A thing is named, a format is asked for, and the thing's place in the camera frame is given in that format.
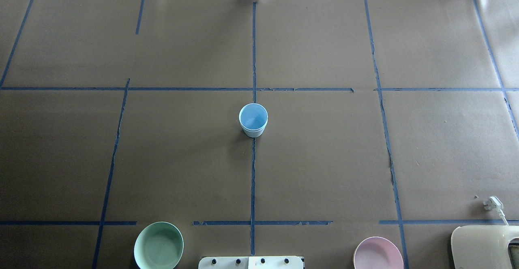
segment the bowl rim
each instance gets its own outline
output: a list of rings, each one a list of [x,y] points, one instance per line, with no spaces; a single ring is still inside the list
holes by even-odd
[[[402,268],[404,268],[404,258],[402,258],[402,253],[400,252],[400,250],[398,249],[398,247],[392,242],[390,241],[389,239],[387,238],[384,238],[384,237],[378,237],[378,236],[374,236],[374,237],[369,237],[369,238],[365,238],[362,242],[360,242],[357,247],[355,248],[355,251],[354,251],[354,257],[353,257],[353,260],[354,260],[354,268],[355,268],[355,256],[356,256],[356,253],[358,251],[358,248],[367,240],[369,239],[382,239],[383,241],[387,242],[387,243],[390,243],[392,245],[392,247],[395,248],[395,250],[399,253],[399,256],[400,256],[400,260],[402,261]]]
[[[180,235],[180,240],[182,241],[182,248],[180,250],[180,255],[178,256],[178,260],[177,260],[176,264],[174,264],[173,267],[171,267],[171,269],[173,269],[174,267],[176,267],[176,265],[178,265],[178,262],[180,262],[180,259],[182,258],[182,255],[184,254],[184,237],[182,236],[182,233],[180,232],[180,230],[174,224],[169,223],[167,221],[157,221],[157,222],[151,223],[151,224],[147,225],[146,228],[143,228],[143,230],[139,233],[139,236],[137,236],[137,239],[135,240],[135,244],[133,245],[133,258],[135,259],[135,263],[137,263],[137,266],[141,269],[147,269],[147,268],[143,267],[145,264],[139,264],[139,261],[137,260],[137,258],[135,258],[135,251],[137,250],[137,242],[139,242],[139,240],[143,238],[142,236],[143,236],[144,231],[149,230],[151,226],[157,225],[159,223],[165,223],[165,224],[172,226],[173,229],[176,230],[176,232],[178,232],[178,234]]]

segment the blue tape line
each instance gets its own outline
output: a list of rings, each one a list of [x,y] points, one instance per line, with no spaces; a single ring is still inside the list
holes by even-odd
[[[223,221],[193,221],[193,225],[194,226],[199,226],[199,225],[250,225],[251,222],[248,221],[248,220],[243,220],[243,221],[226,221],[226,220],[223,220]]]
[[[488,42],[488,36],[485,31],[485,26],[483,25],[483,21],[480,15],[480,8],[478,7],[478,2],[476,0],[472,0],[474,2],[474,7],[476,9],[476,16],[478,16],[478,22],[480,24],[481,32],[483,33],[483,38],[485,38],[485,44],[488,49],[488,53],[490,55],[490,59],[492,60],[493,69],[495,70],[495,74],[497,75],[497,80],[499,81],[499,86],[501,87],[501,91],[503,92],[504,101],[506,103],[506,108],[508,109],[508,114],[510,114],[510,119],[512,120],[512,125],[514,126],[515,136],[519,140],[519,129],[517,129],[517,122],[515,121],[514,113],[512,112],[512,107],[510,106],[510,101],[508,100],[508,95],[506,94],[503,80],[501,79],[501,73],[499,73],[499,68],[495,63],[495,57],[493,56],[492,48],[490,46],[490,42]]]
[[[252,88],[169,88],[169,87],[133,87],[131,91],[252,91]]]
[[[124,91],[125,88],[7,87],[6,91]]]
[[[11,91],[124,91],[121,87],[6,87]],[[130,91],[251,91],[252,88],[170,88],[170,87],[133,87]]]
[[[256,250],[254,248],[255,245],[255,214],[256,214],[256,138],[252,138],[252,173],[251,173],[251,256],[254,256]]]
[[[141,9],[139,10],[139,19],[137,20],[137,28],[135,34],[139,35],[139,29],[141,28],[142,9],[144,9],[144,0],[141,0]]]
[[[126,97],[128,96],[128,85],[130,84],[130,79],[126,81],[126,89],[124,90],[124,97],[122,98],[122,106],[121,106],[121,114],[119,115],[119,123],[117,124],[117,134],[115,135],[115,144],[114,144],[114,151],[112,153],[112,162],[110,164],[110,173],[108,175],[108,181],[106,182],[106,192],[104,195],[104,203],[103,203],[103,210],[101,212],[101,221],[99,223],[99,231],[98,231],[98,238],[96,242],[96,251],[94,253],[94,259],[92,262],[92,269],[95,269],[97,267],[97,260],[99,256],[99,248],[101,246],[101,236],[103,234],[103,226],[104,226],[104,220],[106,217],[106,207],[108,206],[108,197],[110,195],[110,187],[112,185],[112,178],[114,175],[114,166],[115,166],[115,154],[117,153],[117,147],[119,146],[119,137],[121,134],[121,122],[122,122],[122,115],[124,113],[124,107],[126,105]]]
[[[500,88],[382,88],[382,91],[433,91],[433,92],[500,92]]]
[[[296,220],[296,221],[276,221],[276,220],[260,220],[256,221],[256,225],[329,225],[333,223],[331,220]]]
[[[519,220],[507,220],[508,223],[519,224]],[[447,220],[403,220],[402,224],[502,224],[500,219],[447,219]],[[397,220],[381,220],[378,224],[395,225],[399,224]]]
[[[380,85],[380,76],[378,74],[377,62],[375,60],[375,43],[373,41],[373,32],[371,30],[371,19],[369,18],[369,7],[367,4],[367,0],[364,0],[364,5],[366,8],[367,30],[369,32],[369,42],[371,44],[371,55],[373,57],[373,68],[375,69],[375,77],[376,77],[376,81],[377,81],[378,100],[380,102],[380,112],[382,114],[382,123],[384,125],[384,136],[386,138],[386,147],[387,147],[387,150],[389,153],[391,177],[393,179],[393,194],[395,196],[395,204],[397,207],[397,217],[398,217],[398,221],[399,221],[400,239],[402,242],[402,253],[404,256],[404,265],[405,265],[406,269],[409,269],[409,261],[407,258],[407,247],[405,244],[404,226],[402,224],[402,212],[400,210],[400,199],[398,197],[397,177],[395,176],[395,167],[393,165],[393,155],[391,153],[391,143],[389,142],[389,132],[388,132],[387,121],[386,121],[386,111],[384,110],[384,99],[382,97],[382,87]]]
[[[29,5],[27,5],[26,14],[24,16],[24,19],[22,20],[20,29],[18,30],[18,34],[16,35],[15,43],[13,44],[13,49],[11,49],[11,54],[9,54],[9,58],[7,59],[7,64],[5,65],[2,79],[0,79],[0,89],[2,88],[2,85],[4,85],[5,77],[7,76],[7,72],[9,71],[9,66],[11,65],[11,60],[13,60],[13,55],[15,55],[16,46],[18,45],[18,41],[20,40],[20,36],[22,35],[22,30],[24,29],[24,25],[26,24],[27,16],[29,15],[29,11],[31,10],[33,1],[34,0],[30,0]]]
[[[0,225],[99,225],[99,221],[0,221]],[[137,225],[137,221],[107,221],[104,225]]]
[[[352,88],[256,88],[259,91],[347,91],[353,92]]]
[[[123,87],[4,87],[6,91],[124,91]],[[252,91],[253,88],[197,88],[197,87],[131,87],[130,91]],[[256,88],[257,91],[343,91],[354,92],[352,88]],[[519,88],[504,88],[506,92],[517,92]],[[501,92],[500,88],[382,88],[383,92]]]
[[[254,221],[254,225],[329,225],[333,223],[331,220],[259,220]],[[251,221],[239,220],[239,221],[193,221],[194,226],[203,225],[250,225]]]
[[[105,221],[104,225],[137,225],[137,221]]]
[[[252,3],[252,101],[254,103],[256,103],[256,4],[257,2]]]

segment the power plug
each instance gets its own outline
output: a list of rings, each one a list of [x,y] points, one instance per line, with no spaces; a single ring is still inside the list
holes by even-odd
[[[508,221],[504,217],[503,203],[499,200],[499,198],[495,196],[490,196],[488,197],[488,200],[483,201],[483,205],[485,206],[486,210],[497,210],[497,214],[499,215],[501,220],[503,220],[505,225],[508,225]]]

